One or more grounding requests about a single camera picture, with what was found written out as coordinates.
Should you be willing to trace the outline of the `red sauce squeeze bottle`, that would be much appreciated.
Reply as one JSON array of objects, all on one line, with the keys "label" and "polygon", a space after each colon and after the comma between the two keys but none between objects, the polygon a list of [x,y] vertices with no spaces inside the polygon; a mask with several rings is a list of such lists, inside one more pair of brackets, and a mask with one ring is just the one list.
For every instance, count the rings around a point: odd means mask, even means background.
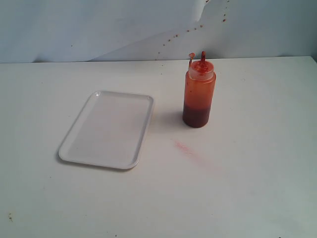
[{"label": "red sauce squeeze bottle", "polygon": [[189,54],[188,70],[185,74],[183,121],[190,127],[205,126],[210,117],[212,98],[216,83],[214,65],[206,60],[206,52],[193,61],[195,54]]}]

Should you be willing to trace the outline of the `white rectangular plastic tray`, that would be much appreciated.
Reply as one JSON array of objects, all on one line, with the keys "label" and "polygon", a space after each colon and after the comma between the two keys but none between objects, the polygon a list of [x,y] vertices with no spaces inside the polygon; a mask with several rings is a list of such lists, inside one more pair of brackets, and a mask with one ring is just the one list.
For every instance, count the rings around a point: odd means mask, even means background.
[{"label": "white rectangular plastic tray", "polygon": [[154,109],[148,95],[97,91],[87,100],[58,156],[82,165],[129,170],[139,155]]}]

